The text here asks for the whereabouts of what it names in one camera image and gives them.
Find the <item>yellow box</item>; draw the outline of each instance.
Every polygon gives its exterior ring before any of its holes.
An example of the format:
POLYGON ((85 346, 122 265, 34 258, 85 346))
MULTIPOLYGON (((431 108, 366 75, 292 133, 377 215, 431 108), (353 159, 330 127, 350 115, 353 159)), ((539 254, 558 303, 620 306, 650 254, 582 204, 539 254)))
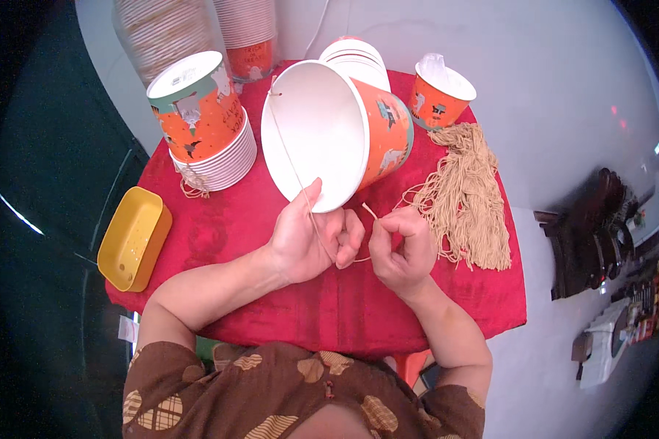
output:
POLYGON ((135 186, 119 202, 97 252, 97 268, 119 291, 140 292, 173 219, 158 195, 135 186))

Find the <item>red table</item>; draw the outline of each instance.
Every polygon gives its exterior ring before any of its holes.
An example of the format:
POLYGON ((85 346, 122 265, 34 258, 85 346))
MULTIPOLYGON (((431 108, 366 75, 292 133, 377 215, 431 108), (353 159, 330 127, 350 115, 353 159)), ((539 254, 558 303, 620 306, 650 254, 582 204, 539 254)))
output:
MULTIPOLYGON (((280 73, 290 62, 279 67, 280 73)), ((408 101, 414 75, 388 72, 391 88, 408 101)), ((181 192, 180 174, 174 171, 162 140, 142 173, 139 185, 159 194, 171 210, 174 223, 159 256, 148 288, 141 293, 119 292, 107 282, 113 303, 141 312, 149 296, 169 277, 190 268, 223 263, 254 250, 271 237, 275 219, 288 201, 273 184, 261 150, 261 109, 271 78, 246 84, 240 99, 246 107, 258 147, 252 170, 232 188, 212 192, 210 198, 188 199, 181 192)), ((467 108, 460 122, 475 122, 467 108)), ((413 151, 395 173, 357 193, 345 206, 354 209, 366 227, 358 258, 368 256, 372 217, 360 208, 366 202, 378 215, 392 210, 406 188, 424 182, 445 154, 430 142, 425 130, 415 127, 413 151)), ((505 200, 505 225, 510 233, 512 267, 497 272, 465 263, 437 261, 432 276, 442 290, 479 324, 486 338, 524 324, 525 286, 520 249, 510 205, 505 200)), ((300 285, 267 294, 232 312, 201 335, 241 345, 287 341, 308 350, 335 350, 360 357, 412 353, 427 348, 420 325, 410 309, 378 281, 371 262, 344 270, 332 267, 300 285)))

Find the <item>hand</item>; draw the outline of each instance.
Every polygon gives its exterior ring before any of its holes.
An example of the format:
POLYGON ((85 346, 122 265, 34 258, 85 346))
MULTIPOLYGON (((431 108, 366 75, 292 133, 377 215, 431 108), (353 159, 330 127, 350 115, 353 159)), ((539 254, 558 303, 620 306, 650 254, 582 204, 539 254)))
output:
MULTIPOLYGON (((316 179, 305 188, 310 206, 314 206, 320 197, 322 185, 322 180, 316 179)), ((349 267, 364 238, 364 226, 351 209, 339 208, 313 216, 324 246, 317 237, 302 192, 283 208, 273 236, 266 244, 276 270, 288 283, 305 282, 325 271, 332 265, 328 251, 332 258, 336 257, 337 268, 349 267)))
POLYGON ((429 225, 414 207, 396 209, 376 220, 369 251, 376 276, 402 299, 420 291, 437 258, 429 225), (396 232, 403 241, 391 251, 391 234, 396 232))

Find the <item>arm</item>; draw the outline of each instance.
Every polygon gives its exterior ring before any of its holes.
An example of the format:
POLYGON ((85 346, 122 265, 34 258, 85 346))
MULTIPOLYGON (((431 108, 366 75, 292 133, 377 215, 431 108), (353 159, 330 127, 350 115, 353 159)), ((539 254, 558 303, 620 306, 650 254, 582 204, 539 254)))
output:
MULTIPOLYGON (((320 196, 317 179, 306 188, 310 205, 320 196)), ((337 209, 314 214, 319 242, 301 193, 276 220, 271 240, 228 263, 193 268, 162 284, 142 313, 138 345, 171 341, 195 351, 195 333, 264 294, 305 282, 325 271, 336 255, 337 268, 351 265, 364 228, 354 211, 337 209)))
POLYGON ((374 272, 413 310, 443 371, 437 386, 459 384, 485 401, 492 356, 475 321, 444 294, 429 275, 436 246, 429 226, 412 207, 397 209, 374 222, 369 242, 374 272), (403 235, 391 251, 391 233, 403 235))

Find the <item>person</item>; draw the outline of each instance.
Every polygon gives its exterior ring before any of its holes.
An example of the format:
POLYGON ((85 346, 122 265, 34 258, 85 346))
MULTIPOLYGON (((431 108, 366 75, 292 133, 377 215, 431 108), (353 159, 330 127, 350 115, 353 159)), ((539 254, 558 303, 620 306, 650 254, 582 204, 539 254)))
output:
POLYGON ((492 356, 476 323, 430 277, 436 245, 412 207, 376 220, 369 241, 378 278, 422 325, 441 367, 422 398, 383 363, 275 342, 218 345, 215 371, 195 356, 195 333, 264 294, 354 261, 364 227, 352 210, 314 214, 315 180, 281 211, 268 243, 228 263, 161 285, 142 314, 125 382, 123 437, 479 438, 492 356), (391 234, 403 241, 391 251, 391 234))

